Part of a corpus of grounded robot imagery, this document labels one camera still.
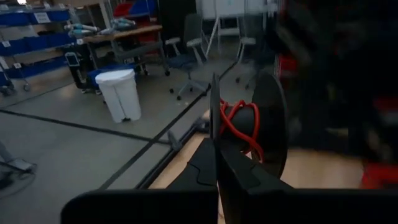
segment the white trash can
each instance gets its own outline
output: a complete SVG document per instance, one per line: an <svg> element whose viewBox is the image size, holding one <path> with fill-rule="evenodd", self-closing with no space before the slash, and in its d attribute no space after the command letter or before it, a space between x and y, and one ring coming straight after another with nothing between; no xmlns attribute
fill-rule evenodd
<svg viewBox="0 0 398 224"><path fill-rule="evenodd" d="M141 117L134 69L100 73L95 77L114 122Z"/></svg>

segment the workbench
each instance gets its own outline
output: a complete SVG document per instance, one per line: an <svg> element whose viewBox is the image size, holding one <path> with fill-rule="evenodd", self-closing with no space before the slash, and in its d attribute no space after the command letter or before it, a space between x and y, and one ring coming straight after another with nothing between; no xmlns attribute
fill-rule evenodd
<svg viewBox="0 0 398 224"><path fill-rule="evenodd" d="M165 69L165 73L168 73L168 66L165 61L165 54L163 50L163 42L162 39L160 38L160 32L162 30L162 26L160 25L152 25L152 26L147 26L147 27L140 27L134 30L129 30L129 31L122 31L114 34L106 34L106 35L94 35L94 36L89 36L89 37L84 37L82 38L82 44L88 44L88 48L90 50L90 54L93 57L93 62L95 69L99 69L99 63L98 63L98 56L96 54L95 48L93 47L93 43L97 42L102 42L102 41L110 41L112 45L112 50L115 54L115 58L118 63L131 63L132 58L136 59L140 57L141 55L144 55L148 52L151 52L153 50L158 50L159 55L162 59L162 65ZM140 44L138 43L138 47L128 50L128 51L122 51L120 50L120 47L118 43L116 42L118 39L123 38L123 37L132 37L131 41L132 42L137 42L134 38L134 36L137 35L142 35L142 34L148 34L148 33L154 33L156 32L158 35L158 41L149 43L149 44Z"/></svg>
<svg viewBox="0 0 398 224"><path fill-rule="evenodd" d="M202 119L209 119L207 111ZM207 134L193 133L185 141L178 154L165 166L149 186L150 189L166 188L184 170ZM359 159L314 150L289 149L281 179L295 188L358 189L363 175ZM218 223L225 223L219 202Z"/></svg>

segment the chair wheel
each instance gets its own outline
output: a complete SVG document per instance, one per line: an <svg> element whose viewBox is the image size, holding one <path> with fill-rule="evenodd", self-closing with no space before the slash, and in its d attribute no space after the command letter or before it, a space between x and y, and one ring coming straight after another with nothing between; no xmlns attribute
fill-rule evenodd
<svg viewBox="0 0 398 224"><path fill-rule="evenodd" d="M30 91L30 85L29 85L28 83L26 83L26 84L24 85L24 90L25 90L25 91Z"/></svg>

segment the gray chair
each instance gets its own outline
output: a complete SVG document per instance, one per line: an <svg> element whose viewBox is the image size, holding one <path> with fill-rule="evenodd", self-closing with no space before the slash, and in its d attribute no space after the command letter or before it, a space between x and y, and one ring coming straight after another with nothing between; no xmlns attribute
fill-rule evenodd
<svg viewBox="0 0 398 224"><path fill-rule="evenodd" d="M201 38L201 16L198 14L189 14L185 17L184 23L184 37L183 43L187 50L186 54L181 54L178 50L176 43L181 41L181 38L174 37L165 41L166 45L172 45L176 56L168 58L166 61L170 68L176 68L183 70L187 73L187 81L178 91L177 100L181 100L181 94L187 89L193 91L194 88L206 92L209 88L209 83L207 85L201 84L199 81L193 80L191 78L191 73L197 67L203 65L206 62L205 53L202 47Z"/></svg>
<svg viewBox="0 0 398 224"><path fill-rule="evenodd" d="M265 65L274 63L274 52L267 46L264 40L263 15L262 14L245 14L240 18L239 23L241 31L241 42L238 50L237 61L248 59L253 61L255 74L251 76L245 85L245 89L249 88L252 81L257 80L260 70ZM250 47L251 50L245 58L245 50ZM241 81L241 77L235 79L236 83Z"/></svg>

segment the gray floor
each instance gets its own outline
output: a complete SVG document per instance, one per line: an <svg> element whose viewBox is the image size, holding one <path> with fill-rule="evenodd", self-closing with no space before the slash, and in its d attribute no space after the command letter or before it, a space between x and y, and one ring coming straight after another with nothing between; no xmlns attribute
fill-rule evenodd
<svg viewBox="0 0 398 224"><path fill-rule="evenodd" d="M221 74L232 62L227 59L211 60L193 76L208 82L213 72ZM48 80L43 81L47 82L46 86L42 85L46 88L32 84L30 93L20 92L16 97L1 98L0 105L5 110L18 113L152 138L200 93L187 92L181 101L177 101L176 96L169 93L169 88L181 85L184 74L172 70L172 75L166 77L160 67L150 66L148 70L151 75L138 81L142 118L136 122L113 123L102 97L81 94L74 85L66 85L71 80L66 81L68 77L63 75L59 75L57 81L50 82L52 84L48 84ZM252 91L244 89L249 76L243 75L248 72L243 65L235 66L220 82L221 97L230 103L240 99L249 101ZM236 84L235 78L240 76L243 81ZM178 138L208 109L209 100L208 96L203 97L171 127ZM145 141L3 113L0 113L0 120L0 141L16 157L38 165L32 185L18 194L0 199L0 223L58 223L65 203L78 194L100 187L147 144ZM165 145L153 145L109 189L133 188L167 150Z"/></svg>

